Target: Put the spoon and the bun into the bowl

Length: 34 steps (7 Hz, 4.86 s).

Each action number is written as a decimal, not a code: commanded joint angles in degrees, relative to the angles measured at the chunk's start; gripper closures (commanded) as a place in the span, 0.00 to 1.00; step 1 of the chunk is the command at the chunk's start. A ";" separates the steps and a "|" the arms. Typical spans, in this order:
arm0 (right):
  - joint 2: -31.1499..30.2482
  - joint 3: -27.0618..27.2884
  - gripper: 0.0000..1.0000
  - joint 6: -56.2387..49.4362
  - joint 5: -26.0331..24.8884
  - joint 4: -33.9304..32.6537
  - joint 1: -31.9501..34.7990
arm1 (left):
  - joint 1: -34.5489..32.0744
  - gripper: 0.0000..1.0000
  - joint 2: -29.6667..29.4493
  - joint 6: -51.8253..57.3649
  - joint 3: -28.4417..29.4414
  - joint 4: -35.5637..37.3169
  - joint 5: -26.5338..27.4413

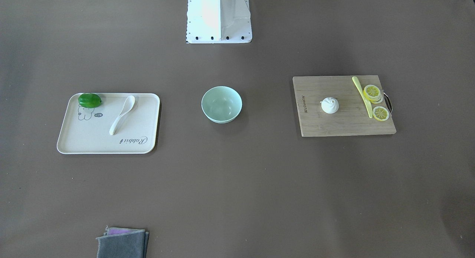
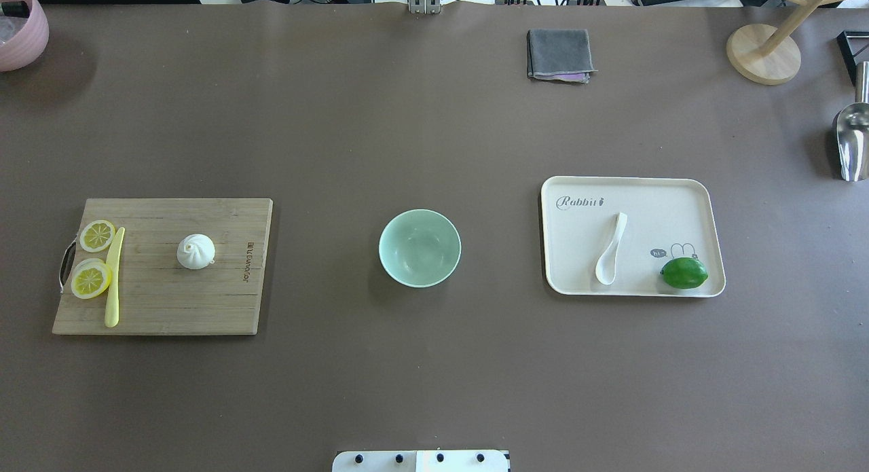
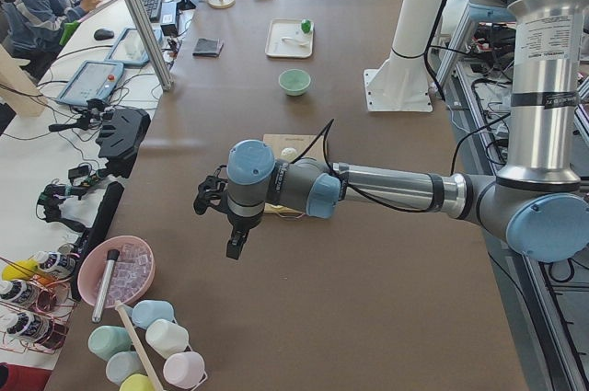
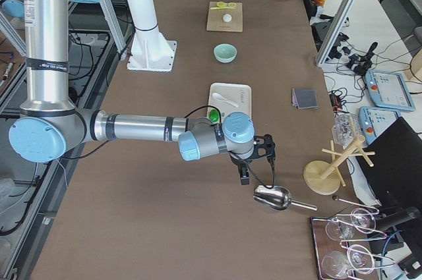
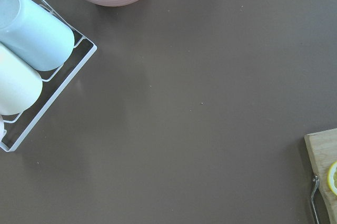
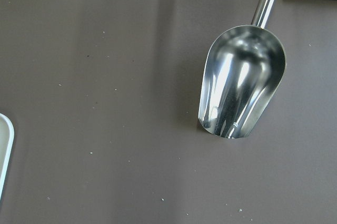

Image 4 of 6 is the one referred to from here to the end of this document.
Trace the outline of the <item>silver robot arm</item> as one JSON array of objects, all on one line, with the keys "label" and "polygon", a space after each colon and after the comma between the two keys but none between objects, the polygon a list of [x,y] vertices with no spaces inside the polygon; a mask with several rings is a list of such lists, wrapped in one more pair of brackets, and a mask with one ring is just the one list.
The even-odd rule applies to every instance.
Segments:
[{"label": "silver robot arm", "polygon": [[14,18],[24,16],[24,0],[1,0],[1,9]]},{"label": "silver robot arm", "polygon": [[213,123],[207,118],[109,114],[73,104],[69,97],[70,1],[100,0],[24,0],[28,96],[20,107],[20,118],[9,129],[13,150],[28,161],[46,163],[91,141],[175,142],[186,161],[229,153],[241,183],[248,184],[247,167],[257,148],[253,122],[245,113],[232,113]]}]

